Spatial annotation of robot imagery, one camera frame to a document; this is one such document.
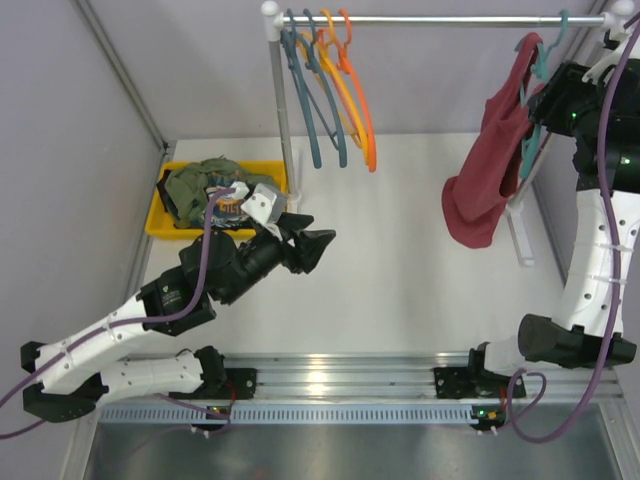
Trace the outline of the light teal hanger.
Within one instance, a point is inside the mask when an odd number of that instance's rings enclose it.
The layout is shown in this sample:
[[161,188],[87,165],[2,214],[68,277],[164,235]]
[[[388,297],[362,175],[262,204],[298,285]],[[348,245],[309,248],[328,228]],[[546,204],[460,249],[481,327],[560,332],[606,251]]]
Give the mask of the light teal hanger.
[[[562,43],[569,28],[569,12],[566,9],[562,9],[559,12],[559,15],[561,17],[561,22],[560,30],[556,39],[549,45],[545,45],[543,42],[537,43],[536,48],[538,56],[530,67],[530,72],[542,83],[546,83],[550,78],[548,65],[549,57],[552,51]],[[534,124],[530,135],[528,137],[523,137],[521,140],[522,161],[519,170],[519,178],[521,180],[526,180],[529,177],[534,166],[536,155],[540,150],[541,129],[542,127],[540,125]]]

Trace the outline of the red tank top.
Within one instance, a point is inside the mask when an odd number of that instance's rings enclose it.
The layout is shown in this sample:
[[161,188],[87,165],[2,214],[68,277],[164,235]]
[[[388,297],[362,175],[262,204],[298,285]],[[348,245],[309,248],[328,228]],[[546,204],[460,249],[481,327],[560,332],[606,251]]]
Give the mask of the red tank top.
[[480,132],[461,170],[444,183],[441,206],[447,229],[470,249],[491,245],[506,204],[516,192],[521,141],[532,129],[520,90],[529,85],[541,42],[536,33],[521,39],[506,80],[485,102]]

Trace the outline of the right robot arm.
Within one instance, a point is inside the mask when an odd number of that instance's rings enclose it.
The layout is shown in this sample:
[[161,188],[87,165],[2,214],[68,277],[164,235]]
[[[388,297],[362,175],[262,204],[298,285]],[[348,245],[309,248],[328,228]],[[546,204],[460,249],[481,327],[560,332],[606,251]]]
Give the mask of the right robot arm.
[[527,314],[514,336],[472,348],[465,366],[437,368],[441,399],[522,397],[514,373],[528,362],[600,371],[636,355],[621,303],[639,232],[639,64],[631,61],[611,92],[607,69],[591,75],[567,62],[523,102],[531,74],[529,63],[515,64],[486,102],[480,135],[443,186],[442,211],[458,243],[489,246],[516,191],[521,136],[544,126],[573,138],[578,223],[569,275],[551,316]]

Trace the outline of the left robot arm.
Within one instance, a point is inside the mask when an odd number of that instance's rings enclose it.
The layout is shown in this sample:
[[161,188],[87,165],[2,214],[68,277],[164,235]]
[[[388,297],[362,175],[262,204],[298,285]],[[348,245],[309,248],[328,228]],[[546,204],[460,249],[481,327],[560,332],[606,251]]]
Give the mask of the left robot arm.
[[155,359],[135,359],[146,343],[175,338],[216,317],[274,269],[309,274],[335,239],[313,230],[314,218],[283,214],[275,232],[263,227],[237,244],[210,230],[179,253],[179,264],[144,285],[102,320],[57,343],[28,342],[21,366],[26,413],[49,423],[81,418],[123,399],[163,395],[176,400],[216,399],[228,388],[223,355],[213,346]]

